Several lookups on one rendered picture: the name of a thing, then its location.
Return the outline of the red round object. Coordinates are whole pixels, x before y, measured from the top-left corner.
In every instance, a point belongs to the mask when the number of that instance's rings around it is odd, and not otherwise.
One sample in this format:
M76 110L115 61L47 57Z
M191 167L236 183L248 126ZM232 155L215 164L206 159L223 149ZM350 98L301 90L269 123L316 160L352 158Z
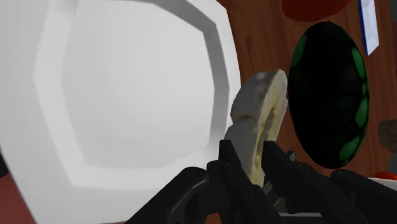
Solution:
M282 11L297 22L315 22L330 17L352 0L282 0Z

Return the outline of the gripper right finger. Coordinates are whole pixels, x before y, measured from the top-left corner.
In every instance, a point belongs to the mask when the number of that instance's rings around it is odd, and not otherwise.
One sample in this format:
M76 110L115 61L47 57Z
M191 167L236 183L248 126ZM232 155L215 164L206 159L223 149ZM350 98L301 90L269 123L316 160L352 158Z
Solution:
M281 197L299 211L320 213L327 224L397 224L397 191L353 171L327 178L291 161L273 141L263 143L261 167Z

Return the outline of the red and white object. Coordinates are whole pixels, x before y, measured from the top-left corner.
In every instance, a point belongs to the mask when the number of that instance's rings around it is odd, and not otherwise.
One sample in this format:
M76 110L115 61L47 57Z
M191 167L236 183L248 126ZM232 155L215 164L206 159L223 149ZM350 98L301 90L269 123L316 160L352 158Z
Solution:
M397 191L397 174L381 171L375 173L370 179Z

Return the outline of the white plate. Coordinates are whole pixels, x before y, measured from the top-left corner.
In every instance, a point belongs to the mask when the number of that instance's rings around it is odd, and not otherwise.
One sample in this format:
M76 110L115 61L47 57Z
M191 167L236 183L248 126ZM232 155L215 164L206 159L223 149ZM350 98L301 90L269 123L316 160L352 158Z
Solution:
M36 224L129 219L217 157L239 89L217 0L0 0L0 149Z

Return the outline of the white cheese wedge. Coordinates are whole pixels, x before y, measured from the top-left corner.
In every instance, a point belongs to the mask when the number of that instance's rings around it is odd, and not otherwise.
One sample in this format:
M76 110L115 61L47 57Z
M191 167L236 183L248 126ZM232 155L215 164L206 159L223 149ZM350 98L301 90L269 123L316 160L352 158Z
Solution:
M233 101L230 140L249 180L260 187L265 173L261 168L263 142L275 141L288 106L287 77L283 70L256 73L241 86Z

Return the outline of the dark green patterned bowl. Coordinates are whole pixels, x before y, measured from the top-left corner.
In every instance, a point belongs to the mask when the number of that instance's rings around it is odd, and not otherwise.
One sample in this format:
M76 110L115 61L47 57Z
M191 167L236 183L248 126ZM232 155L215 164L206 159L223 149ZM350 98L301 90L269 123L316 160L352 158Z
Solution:
M319 22L298 40L288 99L296 136L316 164L339 169L356 156L368 127L370 91L363 57L341 26Z

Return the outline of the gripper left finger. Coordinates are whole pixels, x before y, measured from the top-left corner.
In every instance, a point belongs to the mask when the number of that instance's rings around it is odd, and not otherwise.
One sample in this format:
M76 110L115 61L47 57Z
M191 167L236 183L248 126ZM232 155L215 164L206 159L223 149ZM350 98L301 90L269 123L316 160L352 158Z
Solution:
M284 224L258 185L250 182L229 140L206 169L187 167L126 224L205 224L219 213L223 224Z

